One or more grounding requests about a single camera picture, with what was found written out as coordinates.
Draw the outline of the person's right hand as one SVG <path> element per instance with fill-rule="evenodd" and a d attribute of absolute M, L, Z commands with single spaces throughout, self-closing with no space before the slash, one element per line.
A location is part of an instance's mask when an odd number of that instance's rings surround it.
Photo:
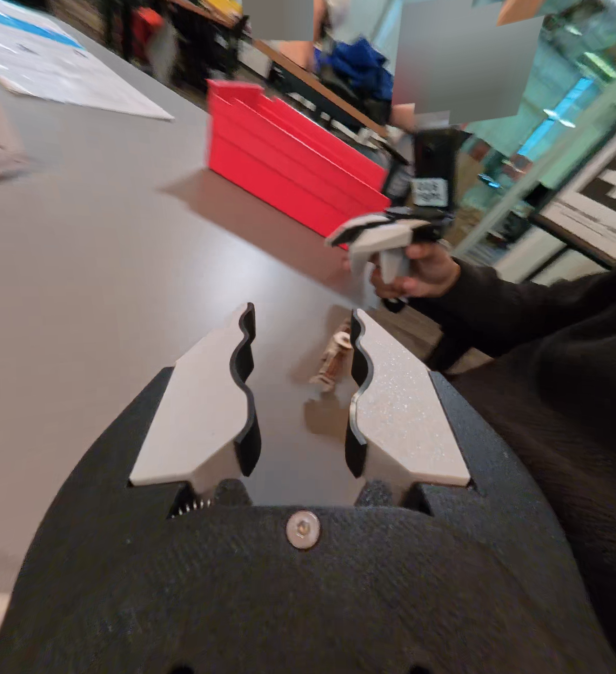
<path fill-rule="evenodd" d="M 440 242 L 420 242 L 405 249 L 408 274 L 392 282 L 382 279 L 378 255 L 371 257 L 370 281 L 380 299 L 434 299 L 442 297 L 457 282 L 461 268 Z"/>

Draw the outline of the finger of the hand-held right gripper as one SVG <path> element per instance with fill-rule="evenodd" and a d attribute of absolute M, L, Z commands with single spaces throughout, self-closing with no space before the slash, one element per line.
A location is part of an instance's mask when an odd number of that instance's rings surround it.
<path fill-rule="evenodd" d="M 391 284 L 410 271 L 406 249 L 413 243 L 431 240 L 432 224 L 420 220 L 398 220 L 365 229 L 348 244 L 351 274 L 362 279 L 371 258 L 377 257 L 383 282 Z"/>
<path fill-rule="evenodd" d="M 413 228 L 430 225 L 430 219 L 423 217 L 425 212 L 415 207 L 388 207 L 384 211 L 357 216 L 342 223 L 325 239 L 326 247 L 342 247 L 351 242 L 365 230 L 386 224 L 409 224 Z"/>

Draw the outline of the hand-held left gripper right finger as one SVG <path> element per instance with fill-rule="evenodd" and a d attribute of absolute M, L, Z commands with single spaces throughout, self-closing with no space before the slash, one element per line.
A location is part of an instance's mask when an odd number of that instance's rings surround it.
<path fill-rule="evenodd" d="M 470 472 L 426 365 L 362 309 L 351 317 L 346 465 L 392 501 L 421 484 L 467 488 Z"/>

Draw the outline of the large marker board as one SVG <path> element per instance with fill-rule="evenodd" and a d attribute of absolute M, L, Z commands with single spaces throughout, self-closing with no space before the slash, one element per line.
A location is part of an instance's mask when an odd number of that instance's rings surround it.
<path fill-rule="evenodd" d="M 530 219 L 566 248 L 616 265 L 616 130 Z"/>

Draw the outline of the person's right forearm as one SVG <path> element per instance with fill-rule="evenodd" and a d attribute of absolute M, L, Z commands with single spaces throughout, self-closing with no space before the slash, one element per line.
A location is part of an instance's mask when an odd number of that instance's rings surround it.
<path fill-rule="evenodd" d="M 515 284 L 491 269 L 461 263 L 454 285 L 438 298 L 410 299 L 467 332 L 495 358 L 524 345 L 542 347 L 543 360 L 596 361 L 616 366 L 616 267 L 549 286 Z"/>

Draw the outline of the grey desk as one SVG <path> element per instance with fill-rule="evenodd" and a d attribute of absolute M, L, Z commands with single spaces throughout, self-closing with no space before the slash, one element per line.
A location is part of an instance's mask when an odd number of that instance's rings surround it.
<path fill-rule="evenodd" d="M 343 253 L 205 167 L 208 115 L 75 28 L 174 116 L 156 121 L 16 97 L 0 105 L 30 167 L 0 182 L 0 593 L 61 484 L 165 366 L 255 305 L 248 380 L 262 434 L 259 504 L 349 505 L 349 375 L 309 378 L 352 306 Z"/>

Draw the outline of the white paper blue stripe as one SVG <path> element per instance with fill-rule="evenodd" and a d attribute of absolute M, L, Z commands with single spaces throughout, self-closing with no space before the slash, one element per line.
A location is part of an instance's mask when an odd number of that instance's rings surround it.
<path fill-rule="evenodd" d="M 174 120 L 52 20 L 7 1 L 0 1 L 0 84 L 55 103 Z"/>

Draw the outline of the red plastic bin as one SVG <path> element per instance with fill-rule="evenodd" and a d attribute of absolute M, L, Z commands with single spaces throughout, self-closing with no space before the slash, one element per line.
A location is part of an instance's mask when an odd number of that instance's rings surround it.
<path fill-rule="evenodd" d="M 391 206 L 387 171 L 261 86 L 208 80 L 208 168 L 326 238 Z"/>

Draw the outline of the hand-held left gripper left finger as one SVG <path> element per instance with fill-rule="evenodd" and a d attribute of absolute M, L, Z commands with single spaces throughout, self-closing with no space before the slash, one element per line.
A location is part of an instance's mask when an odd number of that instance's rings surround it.
<path fill-rule="evenodd" d="M 134 487 L 217 487 L 250 476 L 262 449 L 253 393 L 255 307 L 240 305 L 175 362 L 129 474 Z"/>

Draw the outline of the wooden model assembly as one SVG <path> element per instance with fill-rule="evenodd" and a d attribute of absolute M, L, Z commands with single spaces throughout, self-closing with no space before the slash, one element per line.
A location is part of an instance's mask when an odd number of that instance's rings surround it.
<path fill-rule="evenodd" d="M 335 391 L 344 362 L 352 349 L 351 322 L 346 319 L 329 338 L 320 358 L 319 369 L 310 379 L 310 383 L 319 389 L 320 394 L 332 394 Z"/>

